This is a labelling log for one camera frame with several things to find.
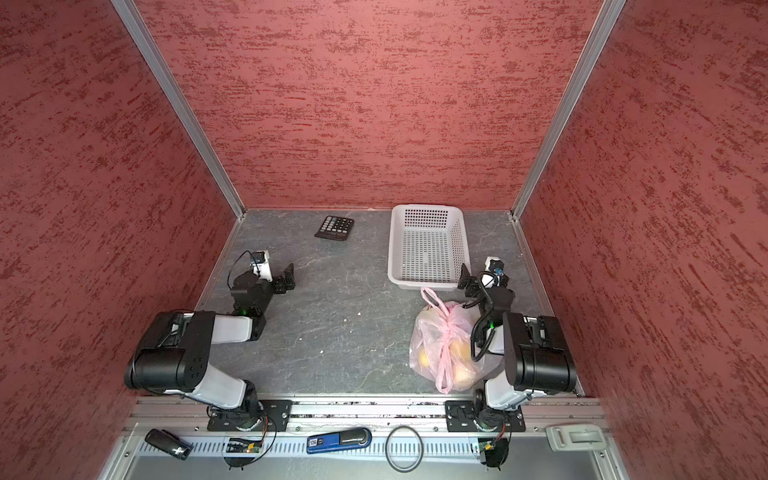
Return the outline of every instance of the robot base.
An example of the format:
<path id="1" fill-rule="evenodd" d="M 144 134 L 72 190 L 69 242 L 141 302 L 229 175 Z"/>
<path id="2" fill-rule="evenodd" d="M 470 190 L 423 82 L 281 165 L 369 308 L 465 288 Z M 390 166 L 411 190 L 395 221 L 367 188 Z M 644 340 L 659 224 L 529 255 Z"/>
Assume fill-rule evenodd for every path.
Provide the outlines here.
<path id="1" fill-rule="evenodd" d="M 520 407 L 514 410 L 496 410 L 485 404 L 482 390 L 475 392 L 475 401 L 449 400 L 445 402 L 445 422 L 449 432 L 524 432 L 525 419 Z"/>
<path id="2" fill-rule="evenodd" d="M 268 416 L 272 426 L 278 432 L 285 432 L 290 419 L 290 400 L 263 400 L 256 396 L 256 387 L 246 382 L 243 403 L 235 409 L 210 408 L 208 420 L 209 432 L 251 432 L 261 430 L 263 421 Z"/>

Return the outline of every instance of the black cable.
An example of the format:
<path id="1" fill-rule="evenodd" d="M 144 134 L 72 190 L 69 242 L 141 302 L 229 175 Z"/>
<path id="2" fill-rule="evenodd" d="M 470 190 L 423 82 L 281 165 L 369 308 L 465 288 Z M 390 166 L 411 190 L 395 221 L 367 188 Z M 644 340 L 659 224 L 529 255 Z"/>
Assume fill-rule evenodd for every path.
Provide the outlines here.
<path id="1" fill-rule="evenodd" d="M 157 346 L 155 346 L 155 348 L 156 348 L 156 349 L 159 349 L 160 347 L 162 347 L 162 346 L 163 346 L 163 344 L 164 344 L 164 343 L 165 343 L 165 342 L 166 342 L 168 339 L 170 339 L 170 338 L 171 338 L 173 335 L 177 335 L 178 333 L 179 333 L 179 330 L 178 330 L 178 329 L 177 329 L 177 330 L 175 330 L 175 331 L 171 330 L 170 332 L 168 332 L 168 333 L 166 334 L 166 336 L 164 336 L 164 337 L 163 337 L 163 339 L 162 339 L 160 342 L 157 342 Z"/>
<path id="2" fill-rule="evenodd" d="M 266 449 L 266 450 L 264 450 L 263 452 L 261 452 L 261 455 L 259 455 L 259 456 L 258 456 L 258 457 L 256 457 L 256 458 L 253 458 L 253 459 L 251 459 L 251 461 L 250 461 L 250 462 L 248 462 L 248 463 L 243 463 L 242 465 L 231 465 L 229 462 L 227 462 L 227 458 L 233 458 L 233 457 L 226 457 L 226 456 L 224 456 L 224 461 L 227 463 L 227 465 L 229 465 L 229 466 L 230 466 L 230 470 L 232 469 L 232 467 L 233 467 L 233 466 L 234 466 L 235 468 L 237 468 L 237 467 L 240 467 L 240 469 L 242 469 L 242 468 L 243 468 L 243 467 L 245 467 L 245 466 L 248 466 L 248 465 L 252 465 L 252 464 L 254 464 L 254 463 L 258 462 L 259 460 L 261 460 L 261 459 L 262 459 L 262 458 L 263 458 L 263 457 L 264 457 L 264 456 L 265 456 L 265 455 L 266 455 L 266 454 L 267 454 L 267 453 L 268 453 L 268 452 L 269 452 L 269 451 L 272 449 L 272 445 L 274 445 L 274 444 L 275 444 L 275 440 L 277 439 L 277 424 L 276 424 L 276 423 L 275 423 L 275 422 L 274 422 L 274 421 L 273 421 L 273 420 L 270 418 L 270 416 L 269 416 L 269 415 L 267 415 L 266 413 L 264 414 L 264 416 L 266 417 L 266 429 L 267 429 L 267 430 L 269 430 L 269 429 L 270 429 L 270 422 L 271 422 L 271 423 L 272 423 L 272 425 L 274 425 L 274 427 L 275 427 L 275 435 L 272 437 L 272 443 L 270 443 L 270 446 L 269 446 L 269 447 L 267 447 L 267 449 Z M 264 432 L 264 435 L 261 437 L 261 446 L 262 446 L 262 448 L 264 447 L 264 438 L 265 438 L 265 437 L 266 437 L 266 431 Z"/>
<path id="3" fill-rule="evenodd" d="M 505 420 L 505 421 L 502 423 L 502 430 L 499 432 L 499 434 L 498 434 L 498 436 L 496 437 L 496 439 L 495 439 L 493 442 L 491 442 L 491 446 L 493 446 L 493 445 L 496 445 L 496 442 L 498 442 L 499 440 L 501 440 L 501 439 L 502 439 L 502 435 L 504 435 L 504 432 L 506 432 L 506 431 L 507 431 L 507 422 L 506 422 L 506 420 Z"/>
<path id="4" fill-rule="evenodd" d="M 485 297 L 479 296 L 476 299 L 474 299 L 473 301 L 471 301 L 469 303 L 465 303 L 464 305 L 462 305 L 462 308 L 472 308 L 473 306 L 480 304 L 480 302 L 482 302 L 483 300 L 485 300 Z"/>
<path id="5" fill-rule="evenodd" d="M 504 462 L 507 461 L 507 457 L 509 457 L 509 451 L 512 448 L 512 429 L 509 429 L 509 440 L 507 440 L 507 451 L 504 452 L 504 455 L 502 456 L 502 462 L 498 465 L 498 470 L 502 470 L 502 465 L 504 465 Z"/>
<path id="6" fill-rule="evenodd" d="M 485 297 L 485 299 L 488 301 L 488 311 L 493 310 L 493 299 L 491 298 L 491 294 L 488 293 L 488 291 L 485 289 L 485 285 L 482 284 L 482 282 L 478 282 L 480 286 L 480 291 L 482 292 L 482 295 Z"/>
<path id="7" fill-rule="evenodd" d="M 488 337 L 485 339 L 485 343 L 480 348 L 480 352 L 475 354 L 475 337 L 477 335 L 478 325 L 480 325 L 481 320 L 485 320 L 487 317 L 488 313 L 480 317 L 480 320 L 478 320 L 477 323 L 475 323 L 475 326 L 472 327 L 472 334 L 469 337 L 469 349 L 473 362 L 479 362 L 480 359 L 488 352 L 488 349 L 491 348 L 491 341 L 493 341 L 493 337 L 496 334 L 496 329 L 491 329 L 491 331 L 488 332 Z"/>
<path id="8" fill-rule="evenodd" d="M 413 465 L 409 465 L 405 468 L 395 465 L 395 463 L 392 461 L 392 459 L 389 457 L 389 441 L 392 439 L 392 434 L 397 432 L 400 429 L 406 429 L 413 432 L 413 435 L 416 435 L 416 438 L 419 439 L 419 458 L 413 463 Z M 421 465 L 422 459 L 424 458 L 424 441 L 422 440 L 422 436 L 419 435 L 419 433 L 413 429 L 413 427 L 410 427 L 408 425 L 400 425 L 398 427 L 395 427 L 392 429 L 392 431 L 389 433 L 389 436 L 386 438 L 386 442 L 384 443 L 384 456 L 386 457 L 387 463 L 389 463 L 389 466 L 392 467 L 395 472 L 400 473 L 410 473 L 416 470 L 416 468 Z"/>
<path id="9" fill-rule="evenodd" d="M 232 270 L 235 270 L 235 266 L 237 265 L 237 262 L 239 262 L 240 259 L 243 258 L 243 255 L 245 255 L 246 253 L 250 255 L 250 260 L 253 262 L 253 265 L 256 266 L 256 275 L 261 276 L 261 270 L 259 269 L 259 264 L 256 262 L 256 257 L 253 256 L 253 253 L 251 253 L 250 250 L 245 250 L 240 254 L 237 260 L 235 260 L 235 263 L 232 264 L 232 266 L 230 267 L 230 271 L 227 274 L 227 288 L 229 288 L 230 290 L 232 290 L 232 287 L 230 286 L 230 275 L 232 275 Z"/>

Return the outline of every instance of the gray floor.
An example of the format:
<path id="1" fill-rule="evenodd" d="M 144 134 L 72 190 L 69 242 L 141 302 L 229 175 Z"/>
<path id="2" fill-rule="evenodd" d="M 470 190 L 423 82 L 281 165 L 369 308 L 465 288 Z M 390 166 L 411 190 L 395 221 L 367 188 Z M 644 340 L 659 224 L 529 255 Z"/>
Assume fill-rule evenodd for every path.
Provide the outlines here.
<path id="1" fill-rule="evenodd" d="M 345 242 L 314 234 L 327 214 L 355 220 Z M 282 272 L 293 262 L 296 289 L 275 296 L 257 342 L 214 345 L 210 362 L 254 382 L 262 393 L 435 394 L 408 366 L 413 322 L 424 306 L 418 290 L 387 278 L 388 211 L 252 210 L 206 310 L 230 313 L 227 272 L 243 250 L 269 250 Z M 505 262 L 520 313 L 541 314 L 505 212 L 464 212 L 472 272 L 488 255 Z M 233 278 L 245 271 L 241 260 Z M 464 300 L 463 292 L 441 293 Z"/>

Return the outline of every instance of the pink plastic bag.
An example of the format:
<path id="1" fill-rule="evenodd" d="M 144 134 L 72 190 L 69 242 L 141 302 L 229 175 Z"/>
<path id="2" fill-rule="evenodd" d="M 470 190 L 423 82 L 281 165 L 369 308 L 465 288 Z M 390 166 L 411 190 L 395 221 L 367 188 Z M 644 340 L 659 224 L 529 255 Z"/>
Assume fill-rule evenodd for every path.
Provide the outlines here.
<path id="1" fill-rule="evenodd" d="M 462 308 L 457 302 L 443 303 L 429 288 L 422 288 L 422 298 L 428 305 L 416 316 L 413 327 L 411 368 L 434 380 L 441 393 L 470 389 L 500 362 L 495 355 L 472 361 L 469 334 L 480 318 L 480 309 L 477 306 Z"/>

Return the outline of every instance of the blue stapler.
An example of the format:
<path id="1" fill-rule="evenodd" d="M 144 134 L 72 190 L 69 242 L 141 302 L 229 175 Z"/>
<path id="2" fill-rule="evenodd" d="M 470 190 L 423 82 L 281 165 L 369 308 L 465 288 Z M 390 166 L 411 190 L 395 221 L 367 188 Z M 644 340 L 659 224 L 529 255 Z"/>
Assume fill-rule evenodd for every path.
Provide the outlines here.
<path id="1" fill-rule="evenodd" d="M 313 435 L 306 440 L 307 453 L 338 452 L 339 450 L 364 449 L 371 444 L 371 431 L 362 427 L 343 432 Z"/>

